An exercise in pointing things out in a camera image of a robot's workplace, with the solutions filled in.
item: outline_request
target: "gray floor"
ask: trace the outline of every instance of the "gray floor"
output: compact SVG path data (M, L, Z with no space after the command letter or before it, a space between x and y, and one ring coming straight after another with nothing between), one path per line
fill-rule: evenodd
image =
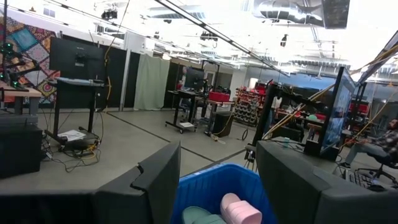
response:
M60 131L85 127L88 113L84 111L68 110L60 115L60 123L69 115L67 122ZM87 167L78 167L71 173L66 173L62 164L56 162L42 162L40 172L19 175L0 180L0 190L63 190L63 189L96 189L101 185L121 175L134 167L170 141L181 141L182 163L180 175L187 175L211 164L219 162L233 162L244 164L244 146L253 138L254 130L250 129L246 141L238 140L246 129L241 124L234 124L228 137L221 138L225 144L215 142L203 134L203 128L196 133L187 131L180 134L177 129L167 126L166 120L173 118L172 111L130 111L109 112L102 114L104 121L104 138L101 149L100 162ZM46 128L49 114L40 114L39 127ZM101 118L95 115L94 130L101 135ZM344 149L344 158L348 149ZM69 161L71 158L54 153L54 158ZM73 166L77 161L67 162ZM354 168L375 167L379 164L367 155L358 155L353 163ZM398 177L398 171L386 168Z

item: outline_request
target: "black partition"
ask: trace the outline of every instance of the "black partition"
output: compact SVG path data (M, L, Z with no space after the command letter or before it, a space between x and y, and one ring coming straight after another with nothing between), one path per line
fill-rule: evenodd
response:
M167 75L166 91L164 95L164 108L171 108L173 103L173 95L169 90L175 90L177 82L182 74L182 65L170 62L169 74Z
M79 42L82 44L93 45L94 43L77 39L68 35L63 35L63 38L66 40L72 40L75 42ZM102 49L104 49L104 53L107 51L109 46L100 45ZM109 107L119 107L120 97L121 97L121 89L123 83L123 74L124 74L124 66L126 63L126 51L121 49L116 49L111 47L108 53L109 63L107 72L109 78L111 79L112 89L111 94L109 96L108 106ZM65 78L84 78L80 74L76 73L67 73L61 72L61 77ZM105 99L108 94L108 89L100 90L99 96L96 99L96 107L101 108L105 105ZM61 108L87 108L90 100L90 96L88 94L82 94L79 92L67 92L63 95L63 100L61 102Z
M138 73L139 59L140 59L140 54L131 52L129 73L127 75L126 97L124 99L125 108L134 107L134 101L136 98L136 84L138 76L137 73Z

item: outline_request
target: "blue plastic bin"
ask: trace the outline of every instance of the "blue plastic bin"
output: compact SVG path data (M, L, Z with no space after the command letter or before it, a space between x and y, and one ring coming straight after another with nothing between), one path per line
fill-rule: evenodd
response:
M277 223L258 174L236 164L221 164L180 179L171 224L182 224L182 211L189 206L220 214L221 199L227 193L260 210L262 223Z

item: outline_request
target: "green curtain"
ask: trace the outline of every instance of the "green curtain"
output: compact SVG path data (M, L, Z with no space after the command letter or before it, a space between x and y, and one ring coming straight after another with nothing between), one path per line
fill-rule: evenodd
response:
M140 56L134 109L159 110L163 107L169 66L169 61Z

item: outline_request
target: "computer monitor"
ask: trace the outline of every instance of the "computer monitor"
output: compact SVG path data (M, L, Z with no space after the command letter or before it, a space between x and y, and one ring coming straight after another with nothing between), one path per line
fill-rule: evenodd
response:
M50 69L68 73L73 78L103 79L104 52L94 45L51 37Z
M185 74L185 84L187 88L193 88L195 90L200 90L203 88L205 79L205 72L202 69L188 68Z
M329 112L326 115L318 140L322 147L321 150L333 147L340 141L345 121L348 120L346 117L355 88L356 84L347 69L340 67L333 89Z

